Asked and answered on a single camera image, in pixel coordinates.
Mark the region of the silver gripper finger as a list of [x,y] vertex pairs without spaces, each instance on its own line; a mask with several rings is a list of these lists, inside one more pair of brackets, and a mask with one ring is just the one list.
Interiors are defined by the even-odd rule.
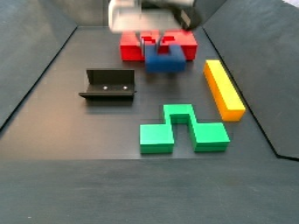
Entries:
[[145,39],[140,38],[140,48],[141,48],[141,54],[145,54]]
[[161,43],[163,43],[164,35],[159,36],[159,39],[156,40],[156,51],[159,51]]

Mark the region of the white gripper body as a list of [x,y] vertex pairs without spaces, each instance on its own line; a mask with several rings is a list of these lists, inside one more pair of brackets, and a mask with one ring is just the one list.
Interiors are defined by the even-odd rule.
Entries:
[[112,32],[179,29],[171,7],[192,7],[195,0],[109,0],[108,28]]

